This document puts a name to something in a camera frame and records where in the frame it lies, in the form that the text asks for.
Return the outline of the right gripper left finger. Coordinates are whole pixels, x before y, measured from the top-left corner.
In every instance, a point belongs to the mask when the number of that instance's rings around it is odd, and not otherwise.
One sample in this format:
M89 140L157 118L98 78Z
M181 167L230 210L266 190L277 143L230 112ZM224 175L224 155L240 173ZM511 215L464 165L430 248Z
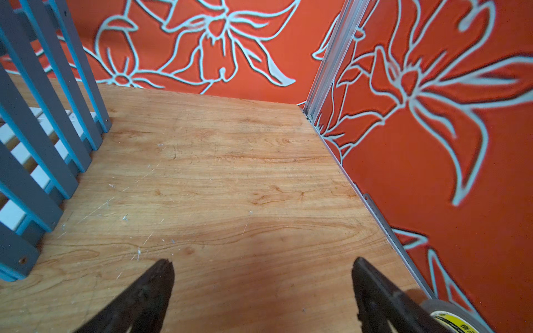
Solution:
M174 286L172 262L158 260L77 332L160 332Z

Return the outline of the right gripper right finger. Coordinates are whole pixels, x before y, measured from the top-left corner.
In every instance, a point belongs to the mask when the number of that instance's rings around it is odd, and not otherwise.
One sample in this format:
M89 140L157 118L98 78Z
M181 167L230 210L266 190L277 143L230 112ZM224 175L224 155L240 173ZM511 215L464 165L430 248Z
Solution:
M355 260L351 277L363 333L448 331L365 258Z

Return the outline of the blue white picket shelf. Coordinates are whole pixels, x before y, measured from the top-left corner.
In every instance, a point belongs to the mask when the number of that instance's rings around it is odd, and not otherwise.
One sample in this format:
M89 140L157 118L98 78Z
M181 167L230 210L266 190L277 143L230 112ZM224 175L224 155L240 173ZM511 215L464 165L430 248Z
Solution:
M24 80L32 108L1 70L1 279L26 278L38 243L62 216L111 126L65 1L1 3L1 55Z

